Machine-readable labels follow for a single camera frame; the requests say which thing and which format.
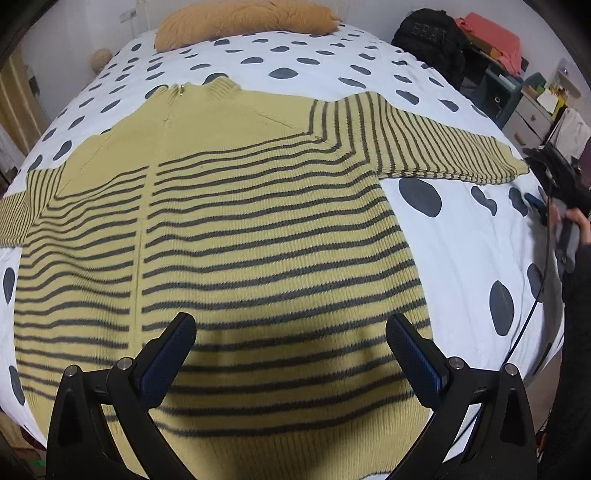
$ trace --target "backpack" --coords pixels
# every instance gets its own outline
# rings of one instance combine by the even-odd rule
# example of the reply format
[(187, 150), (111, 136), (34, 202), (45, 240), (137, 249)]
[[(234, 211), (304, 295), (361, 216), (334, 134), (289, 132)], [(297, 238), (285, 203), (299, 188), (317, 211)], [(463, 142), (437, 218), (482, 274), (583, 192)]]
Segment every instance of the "backpack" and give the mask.
[(412, 53), (460, 89), (466, 66), (463, 49), (469, 41), (444, 10), (422, 8), (412, 12), (400, 25), (392, 45)]

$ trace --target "striped sweater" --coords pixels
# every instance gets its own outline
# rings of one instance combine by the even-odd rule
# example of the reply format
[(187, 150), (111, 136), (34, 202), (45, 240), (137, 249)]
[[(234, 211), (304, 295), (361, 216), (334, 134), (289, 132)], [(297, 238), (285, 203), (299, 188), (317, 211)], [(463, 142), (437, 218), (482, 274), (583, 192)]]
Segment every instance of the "striped sweater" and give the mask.
[[(0, 202), (22, 245), (18, 369), (41, 429), (64, 368), (135, 356), (178, 311), (197, 342), (151, 412), (199, 479), (390, 471), (427, 418), (385, 319), (430, 321), (379, 178), (501, 183), (527, 170), (492, 138), (397, 110), (241, 90), (161, 89)], [(111, 423), (129, 465), (139, 469)]]

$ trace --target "silver bolt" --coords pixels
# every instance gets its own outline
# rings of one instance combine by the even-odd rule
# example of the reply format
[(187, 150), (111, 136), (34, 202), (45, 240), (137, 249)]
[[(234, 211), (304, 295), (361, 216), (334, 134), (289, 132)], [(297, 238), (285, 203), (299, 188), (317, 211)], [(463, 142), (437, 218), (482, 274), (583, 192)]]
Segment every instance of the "silver bolt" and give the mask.
[(461, 370), (466, 366), (464, 360), (462, 360), (458, 356), (453, 356), (449, 359), (449, 366), (452, 367), (454, 370)]
[(64, 375), (67, 377), (73, 377), (76, 372), (78, 371), (78, 367), (75, 365), (70, 365), (64, 370)]
[(134, 361), (131, 358), (125, 356), (117, 362), (117, 368), (119, 368), (119, 370), (127, 370), (133, 363)]
[(510, 376), (514, 377), (519, 373), (519, 370), (517, 370), (517, 367), (513, 364), (506, 364), (505, 372), (507, 372)]

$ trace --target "bed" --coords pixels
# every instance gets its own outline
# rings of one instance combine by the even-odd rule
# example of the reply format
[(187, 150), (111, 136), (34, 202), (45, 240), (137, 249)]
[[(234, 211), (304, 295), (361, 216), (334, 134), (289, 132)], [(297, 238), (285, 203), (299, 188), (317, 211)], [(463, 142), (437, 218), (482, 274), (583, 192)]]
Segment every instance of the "bed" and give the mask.
[[(332, 35), (274, 31), (221, 38), (157, 54), (155, 31), (127, 44), (54, 120), (28, 155), (7, 195), (25, 189), (27, 172), (56, 168), (91, 135), (133, 113), (160, 86), (201, 85), (225, 75), (245, 90), (326, 101), (364, 90), (400, 109), (510, 145), (496, 125), (434, 69), (370, 33), (340, 24)], [(511, 147), (514, 155), (519, 152)], [(540, 198), (532, 173), (501, 185), (455, 180), (386, 179), (381, 186), (413, 252), (433, 338), (447, 356), (498, 369), (539, 292), (545, 228), (523, 195)], [(13, 315), (21, 249), (0, 249), (0, 407), (41, 443), (18, 375)], [(511, 357), (526, 384), (558, 351), (563, 306), (556, 264), (543, 302)], [(35, 322), (19, 326), (35, 335)], [(466, 416), (470, 425), (477, 407)], [(458, 453), (470, 428), (456, 443)]]

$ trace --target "pillow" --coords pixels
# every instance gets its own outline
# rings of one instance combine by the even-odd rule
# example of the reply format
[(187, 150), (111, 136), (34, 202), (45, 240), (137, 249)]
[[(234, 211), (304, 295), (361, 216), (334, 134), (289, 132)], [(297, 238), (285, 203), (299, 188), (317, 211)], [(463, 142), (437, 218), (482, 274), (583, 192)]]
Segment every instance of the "pillow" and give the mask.
[(201, 2), (169, 15), (156, 34), (160, 53), (213, 38), (287, 30), (326, 35), (339, 17), (328, 7), (298, 0)]

